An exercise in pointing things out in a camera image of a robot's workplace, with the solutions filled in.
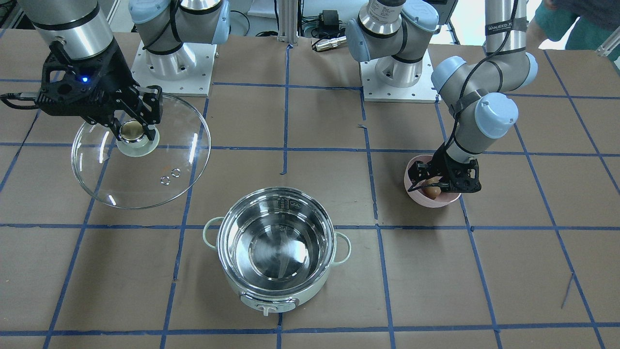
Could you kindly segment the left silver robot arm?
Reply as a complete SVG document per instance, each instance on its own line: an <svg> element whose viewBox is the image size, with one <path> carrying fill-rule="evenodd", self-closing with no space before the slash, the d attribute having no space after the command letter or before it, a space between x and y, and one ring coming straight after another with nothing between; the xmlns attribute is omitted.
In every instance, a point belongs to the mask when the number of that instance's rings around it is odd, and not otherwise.
<svg viewBox="0 0 620 349"><path fill-rule="evenodd" d="M408 192L479 192L478 155L518 120L518 107L506 92L527 86L538 72L526 51L527 7L523 0L487 0L485 10L485 57L477 64L449 57L431 74L454 126L430 161L408 166ZM357 62L417 67L438 22L437 10L422 0L370 0L348 22L345 37Z"/></svg>

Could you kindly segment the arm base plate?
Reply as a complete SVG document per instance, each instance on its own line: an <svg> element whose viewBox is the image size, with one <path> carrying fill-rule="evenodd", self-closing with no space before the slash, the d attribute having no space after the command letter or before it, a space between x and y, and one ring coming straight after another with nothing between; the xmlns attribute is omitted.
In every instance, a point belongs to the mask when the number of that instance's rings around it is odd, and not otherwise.
<svg viewBox="0 0 620 349"><path fill-rule="evenodd" d="M364 100L368 102L436 102L440 96L430 75L421 70L427 64L401 64L373 60L359 64Z"/></svg>
<svg viewBox="0 0 620 349"><path fill-rule="evenodd" d="M138 48L131 73L143 87L161 86L165 93L208 97L217 45L184 43L178 51L156 55Z"/></svg>

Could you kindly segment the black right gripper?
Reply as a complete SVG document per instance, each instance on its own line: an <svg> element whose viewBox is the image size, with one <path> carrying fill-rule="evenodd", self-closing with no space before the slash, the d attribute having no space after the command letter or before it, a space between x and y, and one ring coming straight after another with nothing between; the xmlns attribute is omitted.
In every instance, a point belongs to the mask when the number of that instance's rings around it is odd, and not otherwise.
<svg viewBox="0 0 620 349"><path fill-rule="evenodd" d="M49 45L41 88L35 105L52 116L79 116L100 124L122 142L122 123L116 111L124 111L143 127L161 122L163 89L138 86L115 38L90 58L73 59L59 40Z"/></svg>

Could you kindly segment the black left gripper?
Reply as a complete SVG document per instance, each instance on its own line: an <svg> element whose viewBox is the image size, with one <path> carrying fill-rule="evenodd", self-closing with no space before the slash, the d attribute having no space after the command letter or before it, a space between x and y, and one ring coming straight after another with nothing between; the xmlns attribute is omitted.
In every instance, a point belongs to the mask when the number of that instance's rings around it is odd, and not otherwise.
<svg viewBox="0 0 620 349"><path fill-rule="evenodd" d="M447 145L440 146L429 162L414 162L408 169L408 177L411 182L408 192L428 186L438 186L442 192L452 193L482 190L478 161L456 161L448 154Z"/></svg>

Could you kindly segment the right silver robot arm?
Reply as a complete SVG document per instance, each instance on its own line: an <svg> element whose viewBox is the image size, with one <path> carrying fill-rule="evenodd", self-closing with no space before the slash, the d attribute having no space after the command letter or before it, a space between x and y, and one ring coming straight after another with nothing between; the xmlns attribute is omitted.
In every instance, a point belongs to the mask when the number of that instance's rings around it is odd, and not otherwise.
<svg viewBox="0 0 620 349"><path fill-rule="evenodd" d="M161 86L141 86L131 73L96 0L21 0L19 5L49 48L41 88L1 99L32 101L51 116L81 117L125 139L115 117L124 111L138 123L138 137L154 141L163 115ZM227 0L131 0L131 20L141 35L153 73L178 78L194 66L188 44L223 44L230 34Z"/></svg>

